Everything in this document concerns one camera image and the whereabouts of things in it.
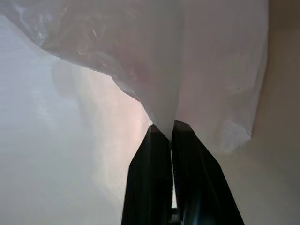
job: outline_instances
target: white wall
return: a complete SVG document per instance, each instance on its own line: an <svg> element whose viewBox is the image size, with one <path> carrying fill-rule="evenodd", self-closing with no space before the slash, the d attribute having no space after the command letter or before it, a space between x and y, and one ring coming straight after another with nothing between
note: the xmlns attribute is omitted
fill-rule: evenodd
<svg viewBox="0 0 300 225"><path fill-rule="evenodd" d="M300 224L300 2L270 1L269 64L253 139L218 155L247 225Z"/></svg>

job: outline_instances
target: crumpled plastic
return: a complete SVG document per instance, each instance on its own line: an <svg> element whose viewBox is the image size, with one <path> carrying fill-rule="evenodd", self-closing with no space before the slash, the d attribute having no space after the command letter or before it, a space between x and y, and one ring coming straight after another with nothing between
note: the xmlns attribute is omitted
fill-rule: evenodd
<svg viewBox="0 0 300 225"><path fill-rule="evenodd" d="M267 61L267 0L4 0L45 51L106 73L170 139L174 120L210 151L251 138Z"/></svg>

